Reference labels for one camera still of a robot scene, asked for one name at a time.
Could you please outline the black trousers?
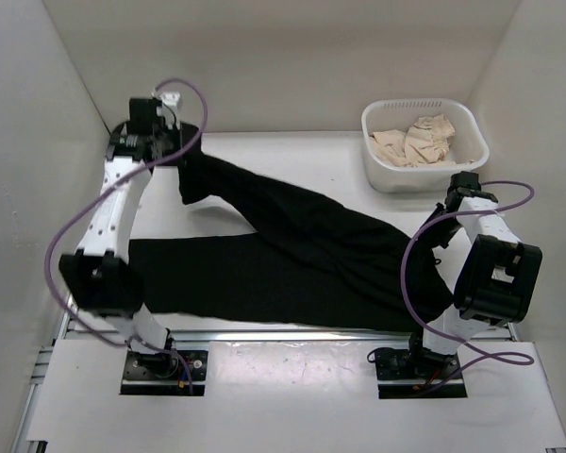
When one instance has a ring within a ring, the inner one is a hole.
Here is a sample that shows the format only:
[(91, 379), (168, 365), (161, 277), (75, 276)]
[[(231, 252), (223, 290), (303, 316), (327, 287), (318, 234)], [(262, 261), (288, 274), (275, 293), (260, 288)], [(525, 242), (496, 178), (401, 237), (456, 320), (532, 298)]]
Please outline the black trousers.
[(204, 153), (178, 174), (184, 204), (219, 197), (253, 232), (131, 241), (154, 313), (410, 332), (451, 305), (432, 250), (395, 226)]

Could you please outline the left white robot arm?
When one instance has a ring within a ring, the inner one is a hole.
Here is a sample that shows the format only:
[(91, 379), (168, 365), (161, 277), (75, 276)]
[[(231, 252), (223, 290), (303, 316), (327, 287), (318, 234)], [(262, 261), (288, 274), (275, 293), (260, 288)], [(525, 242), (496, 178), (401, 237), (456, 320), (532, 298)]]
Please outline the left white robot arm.
[(77, 306), (111, 324), (135, 361), (158, 379), (182, 380), (187, 362), (170, 330), (144, 303), (142, 278), (129, 264), (128, 246), (138, 207), (152, 177), (149, 163), (178, 151), (192, 130), (178, 120), (178, 92), (132, 98), (129, 118), (111, 132), (101, 193), (105, 197), (73, 254), (58, 268)]

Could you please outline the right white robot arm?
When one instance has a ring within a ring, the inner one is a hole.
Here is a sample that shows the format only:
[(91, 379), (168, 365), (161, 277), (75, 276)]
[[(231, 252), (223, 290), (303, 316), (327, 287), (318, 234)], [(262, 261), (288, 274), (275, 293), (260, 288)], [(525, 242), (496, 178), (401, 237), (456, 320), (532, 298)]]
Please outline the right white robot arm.
[(412, 335), (405, 354), (405, 366), (415, 377), (441, 374), (474, 335), (520, 322), (527, 314), (542, 252), (511, 231), (501, 215), (504, 208), (483, 187), (476, 173), (453, 175), (445, 201), (409, 242), (447, 247), (463, 229), (471, 243), (450, 307), (429, 323), (411, 313), (423, 329)]

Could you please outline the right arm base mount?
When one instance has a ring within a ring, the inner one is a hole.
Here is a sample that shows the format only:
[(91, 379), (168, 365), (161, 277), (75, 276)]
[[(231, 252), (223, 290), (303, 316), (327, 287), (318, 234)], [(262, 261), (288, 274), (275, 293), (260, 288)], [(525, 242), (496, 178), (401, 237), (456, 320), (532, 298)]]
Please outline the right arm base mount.
[(466, 398), (458, 355), (443, 355), (423, 347), (413, 334), (405, 349), (378, 347), (367, 354), (375, 366), (379, 399)]

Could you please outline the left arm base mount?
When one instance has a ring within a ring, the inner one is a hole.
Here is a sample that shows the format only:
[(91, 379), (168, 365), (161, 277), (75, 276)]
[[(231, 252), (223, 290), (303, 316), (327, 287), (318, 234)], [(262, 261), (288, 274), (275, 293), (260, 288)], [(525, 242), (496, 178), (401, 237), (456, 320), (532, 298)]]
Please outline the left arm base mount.
[(120, 394), (203, 396), (208, 373), (207, 349), (178, 349), (179, 356), (142, 354), (128, 349)]

